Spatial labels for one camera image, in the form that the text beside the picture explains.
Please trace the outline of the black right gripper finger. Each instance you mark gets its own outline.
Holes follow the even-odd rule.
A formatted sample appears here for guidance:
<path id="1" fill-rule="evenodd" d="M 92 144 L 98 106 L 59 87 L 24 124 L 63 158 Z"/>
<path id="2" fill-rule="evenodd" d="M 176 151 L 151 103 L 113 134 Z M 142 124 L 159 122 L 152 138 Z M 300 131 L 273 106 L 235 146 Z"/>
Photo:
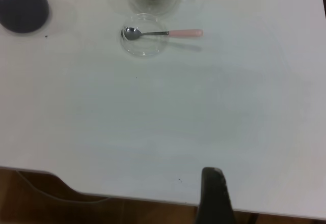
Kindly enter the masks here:
<path id="1" fill-rule="evenodd" d="M 202 169 L 201 198 L 195 223 L 236 223 L 226 178 L 218 168 Z"/>

